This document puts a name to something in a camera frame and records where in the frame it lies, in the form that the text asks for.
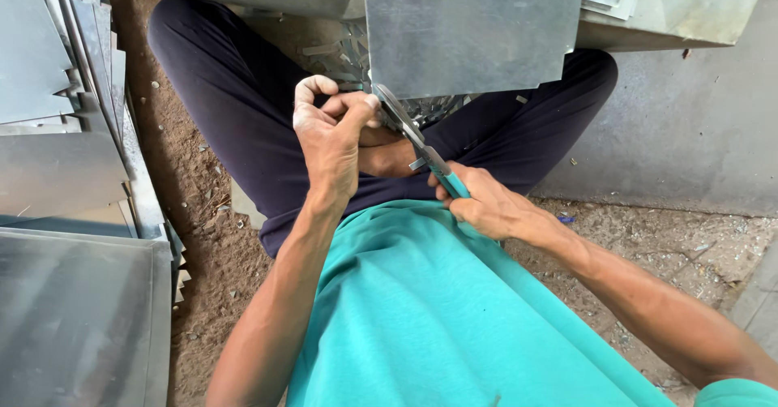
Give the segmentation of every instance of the teal t-shirt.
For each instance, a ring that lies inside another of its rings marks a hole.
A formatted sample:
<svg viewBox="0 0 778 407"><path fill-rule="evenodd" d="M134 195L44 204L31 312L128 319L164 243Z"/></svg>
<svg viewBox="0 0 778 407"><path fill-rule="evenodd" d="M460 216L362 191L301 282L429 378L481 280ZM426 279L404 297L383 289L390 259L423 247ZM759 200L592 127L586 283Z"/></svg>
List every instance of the teal t-shirt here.
<svg viewBox="0 0 778 407"><path fill-rule="evenodd" d="M672 407L493 240L435 201L338 226L289 383L290 407ZM696 407L778 405L745 380Z"/></svg>

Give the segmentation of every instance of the person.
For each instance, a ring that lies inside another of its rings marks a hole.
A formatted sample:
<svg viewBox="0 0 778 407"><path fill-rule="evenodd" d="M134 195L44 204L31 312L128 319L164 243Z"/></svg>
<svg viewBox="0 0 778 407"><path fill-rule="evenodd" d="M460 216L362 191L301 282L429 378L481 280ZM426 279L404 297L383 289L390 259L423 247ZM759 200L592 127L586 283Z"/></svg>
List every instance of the person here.
<svg viewBox="0 0 778 407"><path fill-rule="evenodd" d="M670 406L498 240L586 285L697 388L698 407L778 405L778 364L718 312L579 237L526 195L616 84L596 50L562 80L483 94L424 129L470 190L452 200L413 147L226 7L162 0L150 46L276 259L222 351L209 407Z"/></svg>

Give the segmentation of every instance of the hand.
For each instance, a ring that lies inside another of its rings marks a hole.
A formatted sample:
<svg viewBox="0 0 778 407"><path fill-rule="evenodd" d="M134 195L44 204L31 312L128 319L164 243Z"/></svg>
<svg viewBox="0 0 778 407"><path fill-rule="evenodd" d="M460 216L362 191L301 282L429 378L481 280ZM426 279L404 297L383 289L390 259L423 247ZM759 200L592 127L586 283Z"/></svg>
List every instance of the hand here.
<svg viewBox="0 0 778 407"><path fill-rule="evenodd" d="M493 240L518 238L532 246L550 249L559 233L567 229L552 214L513 193L484 169L448 163L470 191L469 199L452 199L446 188L430 173L427 183L434 186L435 197L442 200L460 222L470 223Z"/></svg>
<svg viewBox="0 0 778 407"><path fill-rule="evenodd" d="M316 94L332 95L318 109ZM378 127L378 98L364 92L338 94L338 84L311 76L295 87L293 126L305 155L309 193L334 194L348 201L356 192L357 147L364 126Z"/></svg>

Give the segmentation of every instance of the dark trousers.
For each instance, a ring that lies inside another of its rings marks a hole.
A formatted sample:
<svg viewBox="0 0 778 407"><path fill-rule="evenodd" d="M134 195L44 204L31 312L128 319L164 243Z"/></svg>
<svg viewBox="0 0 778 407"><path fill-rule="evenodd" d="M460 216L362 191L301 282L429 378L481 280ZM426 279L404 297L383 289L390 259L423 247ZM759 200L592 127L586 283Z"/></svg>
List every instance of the dark trousers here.
<svg viewBox="0 0 778 407"><path fill-rule="evenodd" d="M275 257L308 191L292 105L295 85L310 73L210 1L162 0L149 19L149 44L213 152L267 216L260 239ZM565 57L562 80L483 94L424 129L426 143L526 194L573 146L617 75L607 53L577 50ZM434 199L427 177L360 173L344 218L386 201Z"/></svg>

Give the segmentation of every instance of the right hand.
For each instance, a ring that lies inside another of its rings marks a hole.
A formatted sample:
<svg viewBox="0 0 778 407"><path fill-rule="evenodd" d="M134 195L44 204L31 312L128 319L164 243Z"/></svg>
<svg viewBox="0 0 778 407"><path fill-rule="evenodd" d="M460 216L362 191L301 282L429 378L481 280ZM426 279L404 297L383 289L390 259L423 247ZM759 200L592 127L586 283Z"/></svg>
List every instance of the right hand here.
<svg viewBox="0 0 778 407"><path fill-rule="evenodd" d="M487 170L455 162L448 164L468 188L471 198L452 199L432 173L427 183L436 188L435 197L451 210L457 220L470 223L481 234L493 240L518 238L532 246L550 248L557 240L554 237L566 230L556 217L536 207L521 194L508 190Z"/></svg>

